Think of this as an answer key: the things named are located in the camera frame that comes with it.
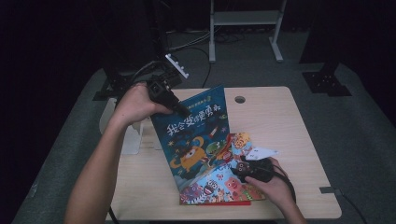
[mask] gray carpet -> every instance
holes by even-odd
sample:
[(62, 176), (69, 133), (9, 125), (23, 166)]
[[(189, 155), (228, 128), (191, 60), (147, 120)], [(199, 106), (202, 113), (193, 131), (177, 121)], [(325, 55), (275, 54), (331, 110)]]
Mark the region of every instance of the gray carpet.
[[(217, 61), (210, 65), (205, 87), (222, 83), (225, 87), (290, 88), (331, 185), (359, 207), (368, 223), (393, 223), (396, 219), (395, 128), (363, 88), (357, 74), (342, 64), (335, 75), (352, 96), (311, 93), (302, 72), (318, 71), (322, 64), (299, 64), (308, 33), (279, 35), (283, 63), (276, 62), (268, 35), (245, 34), (241, 41), (217, 44)], [(196, 37), (169, 36), (172, 46)], [(207, 43), (195, 47), (208, 49)], [(206, 55), (197, 49), (184, 49), (173, 55), (191, 74), (177, 88), (201, 88), (209, 71)], [(103, 82), (104, 73), (99, 70), (81, 93), (15, 223), (62, 222), (68, 194), (100, 137), (98, 120), (106, 102), (93, 102), (92, 98)], [(309, 220), (309, 223), (362, 223), (358, 212), (344, 197), (337, 199), (343, 211), (339, 219)]]

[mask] book title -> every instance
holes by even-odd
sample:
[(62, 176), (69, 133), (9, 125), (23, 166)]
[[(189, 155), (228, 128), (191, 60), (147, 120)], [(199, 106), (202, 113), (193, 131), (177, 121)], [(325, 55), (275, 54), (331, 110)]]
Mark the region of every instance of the book title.
[(207, 118), (213, 116), (214, 112), (219, 110), (221, 110), (219, 105), (207, 105), (204, 110), (199, 111), (195, 116), (189, 115), (182, 122), (169, 124), (166, 128), (166, 132), (169, 136), (173, 136), (175, 133), (178, 133), (185, 128), (203, 122)]

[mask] cartoon character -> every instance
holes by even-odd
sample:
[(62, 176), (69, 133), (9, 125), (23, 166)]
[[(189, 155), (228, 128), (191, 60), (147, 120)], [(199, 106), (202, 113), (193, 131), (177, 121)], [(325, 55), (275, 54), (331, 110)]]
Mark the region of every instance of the cartoon character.
[(224, 189), (218, 189), (219, 202), (225, 202), (224, 195), (225, 195)]
[(213, 142), (206, 147), (206, 153), (209, 155), (216, 155), (224, 148), (225, 144), (225, 141)]
[(252, 200), (252, 196), (248, 194), (245, 185), (242, 185), (237, 178), (230, 177), (224, 185), (235, 199), (239, 199), (239, 201)]
[(225, 193), (225, 197), (227, 198), (227, 202), (232, 202), (233, 201), (233, 195), (231, 195), (230, 192)]
[(208, 157), (201, 146), (204, 144), (204, 138), (201, 136), (195, 137), (193, 140), (198, 142), (198, 146), (192, 146), (188, 150), (184, 150), (181, 154), (180, 163), (176, 164), (176, 158), (173, 158), (170, 162), (172, 168), (178, 168), (182, 166), (187, 172), (190, 171), (191, 167), (197, 164), (199, 161), (207, 162)]
[(202, 188), (202, 186), (198, 185), (197, 183), (193, 183), (181, 191), (180, 199), (183, 203), (192, 201), (195, 198), (198, 198), (203, 191), (204, 188)]
[(213, 194), (215, 190), (218, 188), (219, 188), (218, 182), (214, 180), (209, 180), (208, 182), (206, 182), (206, 185), (204, 186), (202, 193), (198, 197), (189, 200), (187, 203), (204, 203), (207, 201), (208, 197), (211, 198), (210, 195)]
[(236, 133), (233, 136), (233, 158), (237, 161), (240, 161), (241, 156), (246, 156), (250, 147), (248, 142), (250, 141), (250, 137), (247, 133)]
[(212, 203), (218, 203), (218, 202), (219, 202), (218, 196), (217, 196), (217, 195), (213, 195), (213, 196), (210, 198), (210, 202), (212, 202)]
[(249, 141), (250, 141), (250, 137), (248, 136), (247, 133), (236, 133), (235, 136), (233, 137), (233, 145), (237, 149), (242, 149)]

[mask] table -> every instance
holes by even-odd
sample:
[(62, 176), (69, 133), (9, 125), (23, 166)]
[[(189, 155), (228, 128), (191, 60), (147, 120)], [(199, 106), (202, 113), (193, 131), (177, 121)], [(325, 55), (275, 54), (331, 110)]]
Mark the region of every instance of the table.
[[(174, 93), (183, 100), (201, 91), (203, 89), (174, 90)], [(330, 183), (290, 90), (286, 87), (226, 88), (225, 93), (231, 132), (247, 132), (254, 146), (279, 150), (275, 158), (288, 173), (304, 216), (339, 218), (341, 209), (334, 194), (322, 194), (319, 190), (329, 187)], [(235, 97), (244, 97), (245, 102), (239, 104)], [(118, 183), (111, 204), (119, 220), (283, 218), (267, 200), (239, 206), (179, 205), (177, 187), (166, 158), (161, 150), (154, 149), (157, 136), (151, 121), (142, 122), (139, 153), (120, 158)]]

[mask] children's book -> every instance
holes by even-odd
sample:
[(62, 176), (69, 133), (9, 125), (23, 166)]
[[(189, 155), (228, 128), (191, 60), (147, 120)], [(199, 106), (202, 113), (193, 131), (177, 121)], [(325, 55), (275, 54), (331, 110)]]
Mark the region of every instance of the children's book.
[(230, 134), (223, 86), (181, 102), (191, 114), (151, 116), (163, 153), (180, 192), (180, 204), (249, 202), (264, 199), (242, 183), (235, 168), (251, 149), (247, 133)]

